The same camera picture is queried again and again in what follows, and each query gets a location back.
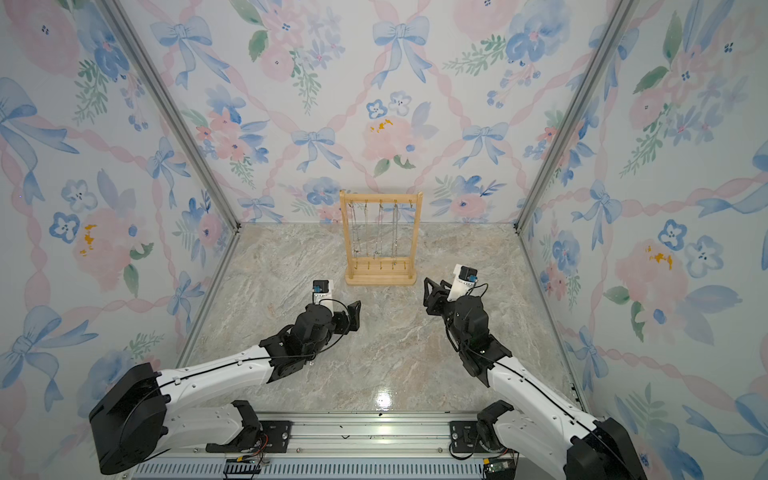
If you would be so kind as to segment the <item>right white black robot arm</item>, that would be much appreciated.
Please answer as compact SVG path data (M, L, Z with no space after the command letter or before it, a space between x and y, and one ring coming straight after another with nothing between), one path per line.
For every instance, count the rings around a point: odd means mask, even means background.
M599 420L547 387L489 329L473 284L424 281L427 314L442 319L468 374L501 395L482 410L477 431L485 448L521 454L554 479L643 479L628 431Z

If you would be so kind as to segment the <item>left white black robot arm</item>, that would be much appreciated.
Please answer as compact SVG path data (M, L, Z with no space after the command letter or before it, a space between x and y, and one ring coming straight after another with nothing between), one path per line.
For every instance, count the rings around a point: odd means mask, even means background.
M202 403L299 372L359 329L361 307L359 301L323 298L240 353L180 369L131 367L89 414L101 474L122 473L184 446L203 444L213 453L253 448L263 435L249 402L237 400L223 410L207 410Z

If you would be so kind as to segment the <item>wooden jewelry display stand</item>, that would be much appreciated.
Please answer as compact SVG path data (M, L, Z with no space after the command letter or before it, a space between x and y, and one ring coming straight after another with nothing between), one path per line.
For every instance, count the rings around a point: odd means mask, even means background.
M423 195L340 193L350 286L410 286Z

